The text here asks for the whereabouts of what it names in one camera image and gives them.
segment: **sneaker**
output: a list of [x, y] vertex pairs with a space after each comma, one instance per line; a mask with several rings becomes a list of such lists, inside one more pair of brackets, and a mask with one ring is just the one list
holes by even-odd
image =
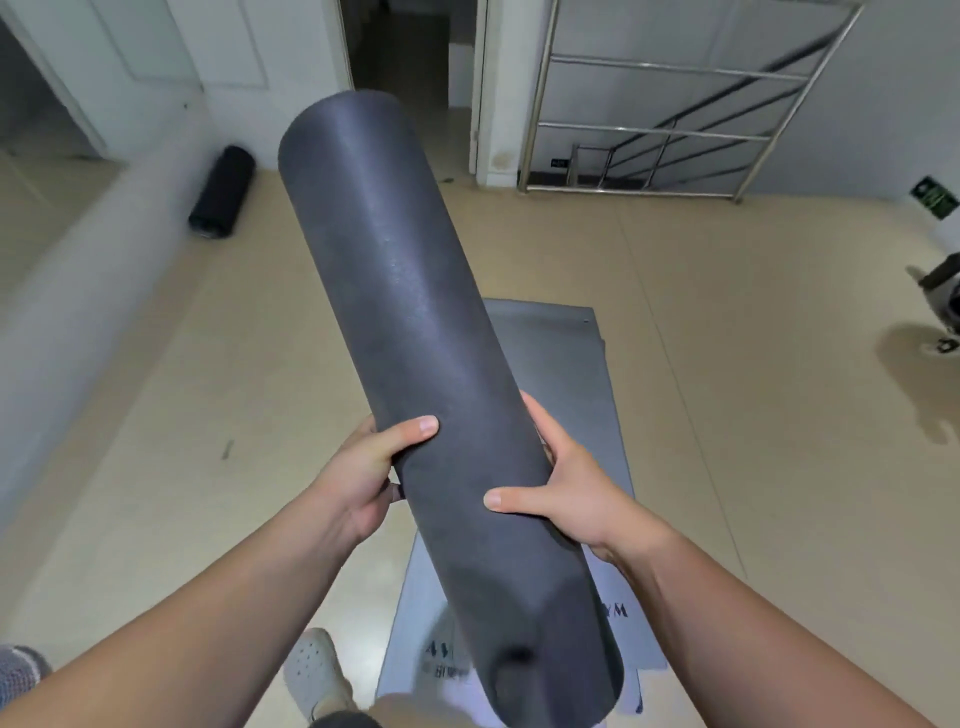
[[325, 629], [308, 629], [283, 663], [283, 682], [308, 721], [337, 711], [355, 711], [353, 687], [344, 677]]
[[0, 645], [0, 708], [31, 691], [50, 674], [50, 666], [30, 647]]

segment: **stainless steel railing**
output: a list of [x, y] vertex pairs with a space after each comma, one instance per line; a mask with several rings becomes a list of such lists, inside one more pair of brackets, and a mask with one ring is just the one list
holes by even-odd
[[[823, 75], [827, 65], [832, 60], [837, 49], [850, 34], [854, 24], [863, 13], [864, 5], [862, 2], [853, 2], [848, 0], [770, 0], [771, 2], [796, 2], [812, 3], [817, 5], [833, 5], [849, 9], [849, 14], [843, 24], [832, 33], [816, 38], [804, 46], [797, 48], [789, 53], [771, 61], [763, 68], [754, 71], [749, 69], [735, 68], [714, 68], [707, 66], [680, 65], [673, 63], [654, 63], [649, 61], [635, 61], [630, 59], [611, 59], [599, 58], [594, 56], [570, 56], [566, 54], [557, 54], [553, 52], [553, 42], [557, 31], [557, 21], [560, 17], [561, 0], [553, 0], [550, 7], [550, 14], [547, 21], [547, 33], [543, 44], [543, 54], [540, 58], [540, 73], [537, 77], [537, 87], [534, 92], [534, 104], [531, 109], [530, 119], [527, 126], [527, 136], [523, 148], [522, 164], [520, 167], [519, 189], [521, 192], [528, 190], [556, 191], [556, 192], [587, 192], [587, 193], [608, 193], [618, 195], [642, 195], [642, 196], [677, 196], [677, 197], [716, 197], [733, 200], [739, 203], [750, 185], [756, 179], [763, 164], [773, 153], [786, 131], [790, 122], [793, 121], [800, 107], [809, 96], [810, 90]], [[795, 63], [807, 59], [816, 54], [822, 54], [817, 60], [816, 66], [809, 75], [796, 73], [785, 73], [784, 69]], [[707, 98], [683, 109], [682, 111], [664, 119], [656, 127], [629, 127], [608, 124], [583, 124], [572, 121], [543, 120], [540, 113], [543, 107], [543, 93], [546, 89], [547, 76], [550, 72], [551, 63], [589, 65], [612, 68], [628, 68], [640, 71], [660, 71], [672, 73], [685, 73], [697, 75], [728, 76], [739, 79], [732, 85], [722, 88], [719, 91], [710, 94]], [[687, 117], [706, 109], [717, 102], [732, 96], [750, 85], [760, 81], [781, 81], [800, 84], [786, 91], [769, 96], [759, 102], [749, 105], [733, 113], [727, 114], [723, 118], [716, 119], [705, 126], [695, 130], [678, 129], [677, 125]], [[719, 133], [712, 129], [726, 124], [729, 121], [746, 116], [759, 109], [772, 106], [779, 101], [793, 98], [793, 102], [780, 118], [778, 124], [764, 134], [741, 134], [741, 133]], [[599, 147], [585, 144], [574, 144], [570, 151], [569, 167], [567, 169], [565, 185], [552, 186], [546, 184], [530, 184], [531, 165], [533, 163], [534, 145], [537, 141], [537, 131], [539, 129], [572, 129], [585, 132], [613, 132], [628, 133], [630, 136], [626, 139], [610, 146]], [[662, 141], [654, 146], [635, 152], [621, 159], [615, 159], [617, 153], [626, 147], [640, 141], [647, 136], [661, 136]], [[718, 139], [722, 144], [710, 147], [705, 150], [687, 155], [682, 158], [671, 159], [663, 162], [663, 157], [669, 147], [686, 141], [690, 138]], [[722, 152], [744, 144], [762, 144], [754, 160], [746, 165], [739, 165], [727, 169], [716, 170], [706, 174], [696, 175], [691, 178], [672, 182], [671, 186], [679, 187], [691, 182], [724, 177], [733, 174], [745, 173], [736, 191], [732, 194], [714, 193], [714, 192], [689, 192], [682, 190], [661, 190], [653, 187], [653, 183], [658, 172], [666, 167], [680, 164], [683, 161], [690, 161], [695, 158], [704, 157], [716, 152]], [[580, 155], [584, 151], [604, 152], [606, 154], [603, 171], [594, 186], [580, 186]], [[612, 176], [611, 170], [631, 162], [635, 159], [645, 157], [656, 153], [657, 156], [653, 164], [642, 170], [636, 170], [619, 176]], [[646, 175], [639, 188], [611, 187], [610, 182], [620, 182], [634, 180], [641, 175]]]

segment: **rolled mat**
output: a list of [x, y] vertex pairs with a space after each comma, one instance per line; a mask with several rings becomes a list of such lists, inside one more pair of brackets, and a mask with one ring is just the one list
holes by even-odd
[[215, 240], [230, 237], [255, 170], [250, 152], [228, 146], [210, 170], [204, 191], [190, 212], [190, 229]]
[[413, 126], [388, 94], [340, 93], [279, 169], [377, 426], [440, 419], [396, 470], [491, 706], [511, 728], [600, 722], [623, 664], [581, 548], [483, 505], [550, 465]]

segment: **yoga mat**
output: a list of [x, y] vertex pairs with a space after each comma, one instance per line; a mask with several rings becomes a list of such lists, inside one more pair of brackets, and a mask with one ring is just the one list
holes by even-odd
[[[605, 346], [591, 308], [486, 301], [517, 384], [534, 395], [613, 481], [634, 494], [620, 435]], [[650, 624], [616, 568], [585, 549], [590, 572], [623, 656], [619, 713], [642, 713], [638, 670], [666, 670]], [[478, 725], [502, 723], [487, 704], [468, 650], [418, 534], [396, 607], [376, 695], [409, 693], [465, 711]]]
[[378, 426], [440, 418], [396, 470], [492, 709], [594, 725], [620, 656], [579, 546], [483, 505], [550, 467], [411, 123], [388, 94], [337, 94], [294, 121], [279, 168]]

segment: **green sign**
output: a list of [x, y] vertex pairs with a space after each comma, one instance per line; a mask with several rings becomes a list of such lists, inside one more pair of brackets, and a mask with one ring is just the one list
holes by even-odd
[[958, 207], [956, 197], [932, 177], [924, 177], [910, 194], [926, 207], [938, 220], [946, 220]]

